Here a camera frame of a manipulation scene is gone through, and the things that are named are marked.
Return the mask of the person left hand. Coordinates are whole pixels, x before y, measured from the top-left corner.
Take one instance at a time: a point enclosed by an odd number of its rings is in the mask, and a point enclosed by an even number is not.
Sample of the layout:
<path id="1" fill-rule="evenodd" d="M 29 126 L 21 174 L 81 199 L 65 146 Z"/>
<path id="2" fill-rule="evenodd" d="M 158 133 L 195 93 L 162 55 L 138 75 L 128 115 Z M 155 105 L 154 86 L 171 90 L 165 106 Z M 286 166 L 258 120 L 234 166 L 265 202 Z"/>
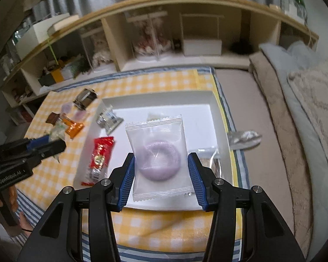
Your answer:
<path id="1" fill-rule="evenodd" d="M 0 224 L 10 237 L 25 234 L 28 237 L 33 231 L 33 226 L 23 212 L 17 212 L 17 190 L 15 186 L 0 192 Z"/>

